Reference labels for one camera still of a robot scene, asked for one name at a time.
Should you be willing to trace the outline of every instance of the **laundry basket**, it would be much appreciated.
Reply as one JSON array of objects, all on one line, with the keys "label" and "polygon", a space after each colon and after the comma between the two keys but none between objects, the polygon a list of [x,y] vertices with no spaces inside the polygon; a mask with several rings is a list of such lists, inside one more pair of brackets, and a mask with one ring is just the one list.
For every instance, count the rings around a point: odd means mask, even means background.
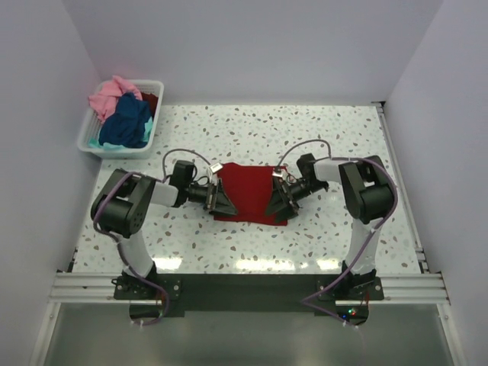
[{"label": "laundry basket", "polygon": [[[102,159],[147,159],[151,153],[151,145],[154,140],[154,133],[156,132],[156,125],[158,124],[159,111],[161,109],[162,92],[164,85],[161,82],[154,80],[129,80],[132,82],[141,92],[147,94],[153,94],[158,97],[158,106],[156,113],[152,121],[151,135],[147,145],[140,149],[128,149],[123,148],[120,150],[104,150],[100,148],[93,148],[88,145],[90,139],[98,140],[98,134],[100,133],[101,123],[97,118],[97,114],[93,109],[88,108],[86,111],[85,119],[83,120],[82,129],[78,136],[78,148],[81,151],[87,153],[93,153],[96,156],[100,156]],[[102,82],[95,90],[95,93],[99,92],[105,82]]]}]

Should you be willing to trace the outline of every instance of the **gray wall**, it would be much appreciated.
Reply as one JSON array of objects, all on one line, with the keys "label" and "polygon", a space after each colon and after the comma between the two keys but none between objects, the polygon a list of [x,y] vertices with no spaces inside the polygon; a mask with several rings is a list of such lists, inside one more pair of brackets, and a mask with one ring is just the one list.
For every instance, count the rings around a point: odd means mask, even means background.
[{"label": "gray wall", "polygon": [[101,77],[165,102],[383,101],[441,0],[63,0]]},{"label": "gray wall", "polygon": [[470,364],[488,364],[488,2],[445,0],[387,101],[427,259]]},{"label": "gray wall", "polygon": [[75,147],[98,75],[59,0],[0,5],[0,359],[27,364],[98,162]]}]

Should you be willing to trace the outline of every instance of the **red cloth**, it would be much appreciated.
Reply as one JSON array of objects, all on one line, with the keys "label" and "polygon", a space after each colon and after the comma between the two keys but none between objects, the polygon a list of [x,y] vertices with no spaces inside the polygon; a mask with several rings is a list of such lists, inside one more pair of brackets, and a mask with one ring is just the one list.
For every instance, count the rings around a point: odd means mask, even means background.
[{"label": "red cloth", "polygon": [[243,166],[234,162],[223,164],[217,176],[222,179],[223,190],[236,207],[232,217],[214,216],[215,220],[285,226],[288,222],[275,222],[275,216],[265,216],[273,190],[272,166]]}]

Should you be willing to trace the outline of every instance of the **light blue cloth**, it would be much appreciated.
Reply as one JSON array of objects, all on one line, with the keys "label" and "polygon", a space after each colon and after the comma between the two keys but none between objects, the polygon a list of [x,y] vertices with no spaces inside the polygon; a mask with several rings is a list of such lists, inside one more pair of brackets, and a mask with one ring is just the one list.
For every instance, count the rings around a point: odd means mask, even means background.
[{"label": "light blue cloth", "polygon": [[[149,136],[151,136],[151,130],[153,129],[153,118],[149,117],[147,122],[144,124],[144,135],[143,135],[143,142],[147,143],[149,141]],[[126,149],[125,146],[122,145],[113,145],[111,143],[104,143],[103,145],[100,145],[98,142],[98,138],[94,139],[91,138],[88,141],[88,146],[94,149],[103,149],[103,150],[120,150],[120,149]]]}]

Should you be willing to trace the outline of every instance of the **speckled tabletop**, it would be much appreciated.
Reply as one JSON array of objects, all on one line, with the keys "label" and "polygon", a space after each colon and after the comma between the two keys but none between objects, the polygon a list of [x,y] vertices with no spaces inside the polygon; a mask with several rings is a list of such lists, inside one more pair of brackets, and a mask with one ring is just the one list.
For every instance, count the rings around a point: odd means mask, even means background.
[{"label": "speckled tabletop", "polygon": [[[146,160],[104,160],[93,199],[115,168],[162,177],[162,155],[169,149],[194,149],[212,162],[275,165],[286,149],[320,137],[333,156],[378,154],[394,177],[375,107],[335,106],[163,106],[152,155]],[[320,143],[301,146],[287,158],[289,171],[302,153],[325,156]],[[193,159],[177,152],[167,160]],[[204,164],[196,159],[199,172]],[[143,226],[149,254],[158,271],[179,273],[338,273],[351,239],[351,217],[339,185],[302,200],[303,209],[287,226],[214,221],[202,207],[152,205]],[[376,254],[380,274],[419,273],[415,239],[403,200],[385,223]],[[114,243],[97,234],[88,212],[75,255],[74,272],[120,272]]]}]

